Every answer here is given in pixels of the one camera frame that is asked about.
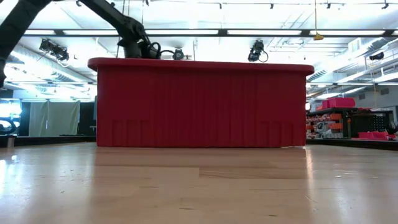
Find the ceiling beam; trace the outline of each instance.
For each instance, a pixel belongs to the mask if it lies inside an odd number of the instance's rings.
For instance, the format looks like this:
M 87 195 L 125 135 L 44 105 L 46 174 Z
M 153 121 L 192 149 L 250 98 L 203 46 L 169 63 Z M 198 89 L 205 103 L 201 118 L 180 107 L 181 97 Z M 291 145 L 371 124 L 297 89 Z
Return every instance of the ceiling beam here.
M 398 29 L 318 29 L 325 38 L 398 37 Z M 146 29 L 149 37 L 315 37 L 314 29 Z M 24 37 L 119 37 L 115 29 L 29 29 Z

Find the curtain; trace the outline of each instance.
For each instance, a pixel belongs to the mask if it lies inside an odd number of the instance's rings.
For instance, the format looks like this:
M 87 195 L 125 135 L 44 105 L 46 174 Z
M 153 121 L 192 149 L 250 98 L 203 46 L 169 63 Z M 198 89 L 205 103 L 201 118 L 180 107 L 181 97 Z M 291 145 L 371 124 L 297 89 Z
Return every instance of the curtain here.
M 29 116 L 29 136 L 47 136 L 48 101 L 45 103 L 31 103 Z
M 55 137 L 77 134 L 80 102 L 32 103 L 30 106 L 29 136 Z

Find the ceiling light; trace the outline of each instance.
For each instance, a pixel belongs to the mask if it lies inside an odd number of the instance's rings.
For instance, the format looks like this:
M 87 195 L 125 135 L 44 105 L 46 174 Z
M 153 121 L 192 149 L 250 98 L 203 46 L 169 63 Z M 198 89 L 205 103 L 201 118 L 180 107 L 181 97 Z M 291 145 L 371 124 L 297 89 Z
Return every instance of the ceiling light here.
M 148 35 L 216 35 L 218 34 L 218 30 L 146 30 Z
M 344 94 L 355 93 L 356 91 L 363 90 L 363 89 L 365 89 L 365 87 L 355 88 L 355 89 L 353 89 L 353 90 L 348 90 L 348 91 L 345 92 Z
M 300 35 L 301 30 L 229 30 L 229 35 Z
M 337 83 L 337 85 L 373 85 L 373 83 Z
M 384 81 L 392 80 L 392 79 L 395 79 L 395 78 L 398 78 L 398 72 L 391 73 L 391 74 L 388 74 L 388 75 L 383 75 L 382 77 L 379 77 L 379 78 L 375 78 L 374 82 L 376 82 L 376 83 L 384 82 Z
M 116 30 L 64 30 L 66 35 L 119 35 Z
M 20 81 L 6 81 L 6 83 L 15 83 L 15 84 L 47 84 L 48 82 L 36 82 L 36 81 L 25 81 L 25 82 L 20 82 Z
M 54 30 L 27 30 L 25 35 L 55 35 Z
M 331 98 L 331 97 L 334 97 L 334 96 L 338 96 L 339 94 L 341 94 L 341 93 L 325 93 L 325 94 L 322 94 L 320 96 L 317 96 L 317 98 L 318 99 L 327 99 L 327 98 Z
M 58 84 L 58 85 L 83 85 L 83 84 L 88 84 L 88 82 L 53 82 L 53 84 Z
M 385 82 L 385 83 L 378 83 L 378 85 L 398 85 L 398 83 L 388 83 L 388 82 Z
M 320 35 L 383 35 L 384 30 L 318 30 Z M 316 35 L 315 30 L 311 30 L 311 35 Z
M 308 85 L 333 85 L 333 83 L 307 83 Z

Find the ceiling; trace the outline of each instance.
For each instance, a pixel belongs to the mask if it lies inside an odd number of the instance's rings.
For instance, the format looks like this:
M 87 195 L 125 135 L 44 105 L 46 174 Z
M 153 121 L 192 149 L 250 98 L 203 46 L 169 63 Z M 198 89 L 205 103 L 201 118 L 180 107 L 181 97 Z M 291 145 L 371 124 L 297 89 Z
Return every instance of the ceiling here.
M 0 4 L 0 22 L 9 14 L 16 2 L 4 0 Z M 315 28 L 314 0 L 151 0 L 148 1 L 148 5 L 141 0 L 109 2 L 114 2 L 115 8 L 121 12 L 124 9 L 125 15 L 142 22 L 146 29 Z M 317 27 L 318 29 L 396 29 L 398 0 L 387 2 L 389 7 L 382 9 L 384 0 L 317 0 Z M 113 29 L 84 4 L 77 6 L 74 0 L 52 2 L 40 12 L 29 28 Z M 184 54 L 194 55 L 195 60 L 247 62 L 249 49 L 256 39 L 262 39 L 266 46 L 269 54 L 267 63 L 309 64 L 314 65 L 317 70 L 325 62 L 331 62 L 336 56 L 344 54 L 348 50 L 348 44 L 355 38 L 325 38 L 314 41 L 312 38 L 300 37 L 153 37 L 151 41 L 159 42 L 162 49 L 182 48 Z M 86 66 L 89 58 L 123 57 L 123 49 L 117 46 L 119 41 L 117 37 L 52 37 L 51 40 L 68 48 L 71 59 L 63 64 L 67 66 L 66 69 L 83 75 L 93 82 L 96 81 L 96 73 Z M 40 37 L 23 37 L 19 45 L 33 53 L 41 54 L 39 50 L 41 41 Z M 43 57 L 55 61 L 49 55 Z M 364 59 L 355 58 L 347 66 L 338 68 L 334 72 L 347 76 L 363 69 L 365 69 Z M 327 76 L 331 79 L 333 71 Z M 15 85 L 9 88 L 19 89 Z M 308 88 L 309 93 L 315 91 L 317 94 L 322 94 L 323 88 L 317 86 Z

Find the black robotic arm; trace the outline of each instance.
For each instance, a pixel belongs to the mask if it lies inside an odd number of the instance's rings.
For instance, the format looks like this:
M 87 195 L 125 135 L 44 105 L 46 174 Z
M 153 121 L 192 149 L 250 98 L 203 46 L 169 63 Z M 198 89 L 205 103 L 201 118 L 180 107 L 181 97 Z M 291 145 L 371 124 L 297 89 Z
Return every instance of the black robotic arm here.
M 0 25 L 0 88 L 6 76 L 6 60 L 38 13 L 52 1 L 62 0 L 19 0 L 14 9 Z M 108 21 L 121 36 L 118 43 L 124 48 L 126 58 L 160 59 L 160 45 L 154 48 L 145 33 L 144 26 L 137 20 L 125 16 L 106 0 L 80 0 L 104 20 Z

